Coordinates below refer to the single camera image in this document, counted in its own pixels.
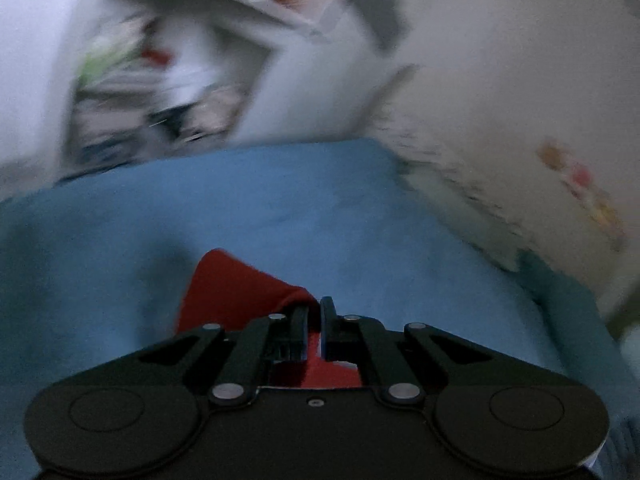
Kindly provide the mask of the teal rolled blanket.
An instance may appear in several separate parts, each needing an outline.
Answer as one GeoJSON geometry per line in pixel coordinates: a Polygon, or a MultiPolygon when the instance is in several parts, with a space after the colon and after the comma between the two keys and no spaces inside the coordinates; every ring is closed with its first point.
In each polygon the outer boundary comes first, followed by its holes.
{"type": "Polygon", "coordinates": [[[516,278],[539,304],[568,374],[593,389],[613,416],[637,416],[638,380],[601,320],[593,293],[533,252],[518,254],[516,278]]]}

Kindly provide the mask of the pale green pillow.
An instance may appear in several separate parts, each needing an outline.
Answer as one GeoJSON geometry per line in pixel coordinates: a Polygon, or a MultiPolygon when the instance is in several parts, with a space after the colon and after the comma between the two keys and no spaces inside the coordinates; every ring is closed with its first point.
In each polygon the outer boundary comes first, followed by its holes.
{"type": "Polygon", "coordinates": [[[499,268],[515,272],[524,240],[498,214],[469,197],[430,166],[405,164],[401,177],[451,232],[499,268]]]}

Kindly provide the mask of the yellow plush toy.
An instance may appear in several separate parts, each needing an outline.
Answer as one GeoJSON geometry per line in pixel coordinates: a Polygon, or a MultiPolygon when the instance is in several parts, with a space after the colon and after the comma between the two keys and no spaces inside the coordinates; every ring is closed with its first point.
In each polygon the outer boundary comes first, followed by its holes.
{"type": "Polygon", "coordinates": [[[599,229],[611,240],[619,240],[625,237],[625,230],[617,210],[606,200],[597,200],[594,203],[591,218],[597,223],[599,229]]]}

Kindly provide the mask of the brown plush toy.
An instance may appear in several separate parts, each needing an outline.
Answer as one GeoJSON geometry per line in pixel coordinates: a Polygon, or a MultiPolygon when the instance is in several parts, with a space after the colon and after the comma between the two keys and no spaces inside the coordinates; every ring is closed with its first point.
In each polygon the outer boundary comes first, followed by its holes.
{"type": "Polygon", "coordinates": [[[537,150],[537,156],[547,168],[562,171],[567,166],[568,151],[554,141],[544,141],[537,150]]]}

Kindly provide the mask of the white cluttered shelf unit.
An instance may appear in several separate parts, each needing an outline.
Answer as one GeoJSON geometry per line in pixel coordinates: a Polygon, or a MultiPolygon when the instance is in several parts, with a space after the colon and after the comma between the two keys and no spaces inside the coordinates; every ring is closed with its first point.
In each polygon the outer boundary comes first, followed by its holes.
{"type": "Polygon", "coordinates": [[[335,140],[362,33],[344,4],[79,0],[62,108],[64,178],[250,144],[335,140]]]}

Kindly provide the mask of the blue bed sheet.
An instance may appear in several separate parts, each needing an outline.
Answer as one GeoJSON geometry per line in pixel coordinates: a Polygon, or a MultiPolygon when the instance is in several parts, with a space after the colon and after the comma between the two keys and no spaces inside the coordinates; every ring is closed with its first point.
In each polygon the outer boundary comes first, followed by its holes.
{"type": "MultiPolygon", "coordinates": [[[[215,248],[343,313],[392,330],[420,321],[570,376],[516,273],[441,224],[380,144],[148,162],[1,205],[3,478],[37,473],[22,430],[35,393],[167,338],[196,264],[215,248]]],[[[627,479],[639,467],[639,414],[610,416],[594,469],[627,479]]]]}

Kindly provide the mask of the red cloth garment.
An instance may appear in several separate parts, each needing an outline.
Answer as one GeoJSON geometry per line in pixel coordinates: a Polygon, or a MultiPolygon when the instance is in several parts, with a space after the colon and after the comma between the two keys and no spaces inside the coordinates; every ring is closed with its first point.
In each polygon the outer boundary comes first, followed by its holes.
{"type": "Polygon", "coordinates": [[[291,316],[297,308],[308,311],[307,359],[302,364],[268,365],[260,383],[307,390],[359,388],[356,367],[323,359],[319,301],[303,287],[259,271],[222,249],[206,252],[196,266],[180,302],[175,332],[190,332],[210,323],[228,332],[239,332],[256,318],[270,314],[291,316]]]}

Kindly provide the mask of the pink plush toy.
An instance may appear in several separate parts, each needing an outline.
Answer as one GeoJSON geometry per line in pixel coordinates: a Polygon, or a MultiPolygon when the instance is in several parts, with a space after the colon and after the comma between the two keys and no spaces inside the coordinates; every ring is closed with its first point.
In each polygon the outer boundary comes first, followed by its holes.
{"type": "Polygon", "coordinates": [[[574,196],[583,196],[591,190],[593,184],[592,173],[585,165],[574,164],[568,170],[566,184],[574,196]]]}

